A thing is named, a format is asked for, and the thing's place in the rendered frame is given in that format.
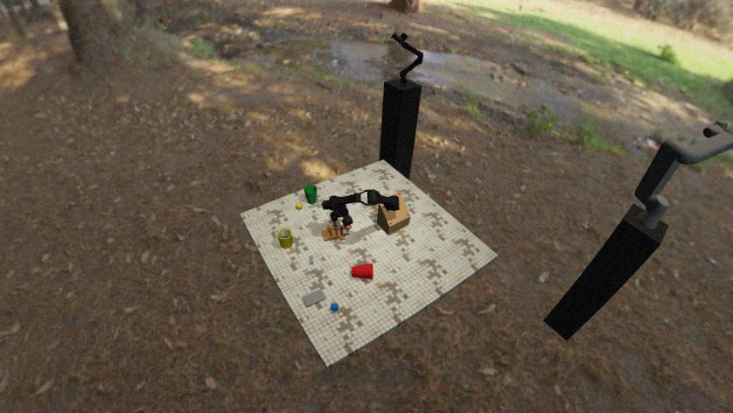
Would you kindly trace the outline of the green cup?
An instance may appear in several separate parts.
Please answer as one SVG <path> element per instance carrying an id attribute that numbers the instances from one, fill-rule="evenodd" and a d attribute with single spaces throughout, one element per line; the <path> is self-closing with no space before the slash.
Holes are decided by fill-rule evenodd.
<path id="1" fill-rule="evenodd" d="M 317 187 L 315 185 L 308 185 L 304 188 L 304 192 L 309 204 L 315 204 Z"/>

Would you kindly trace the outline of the red plastic cup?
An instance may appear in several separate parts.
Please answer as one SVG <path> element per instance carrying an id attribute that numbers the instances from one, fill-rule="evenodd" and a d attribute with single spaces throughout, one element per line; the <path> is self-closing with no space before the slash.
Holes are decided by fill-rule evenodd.
<path id="1" fill-rule="evenodd" d="M 352 267 L 352 277 L 373 280 L 373 264 L 363 264 Z"/>

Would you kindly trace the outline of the yellow mug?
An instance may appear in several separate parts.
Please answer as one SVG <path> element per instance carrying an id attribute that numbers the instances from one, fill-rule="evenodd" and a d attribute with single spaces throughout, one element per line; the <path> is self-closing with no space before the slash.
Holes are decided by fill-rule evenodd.
<path id="1" fill-rule="evenodd" d="M 278 239 L 279 239 L 279 242 L 281 244 L 281 247 L 283 249 L 289 249 L 289 248 L 292 247 L 293 240 L 292 240 L 292 233 L 291 233 L 291 230 L 290 229 L 288 229 L 288 228 L 282 228 L 277 233 L 277 235 L 278 235 Z"/>

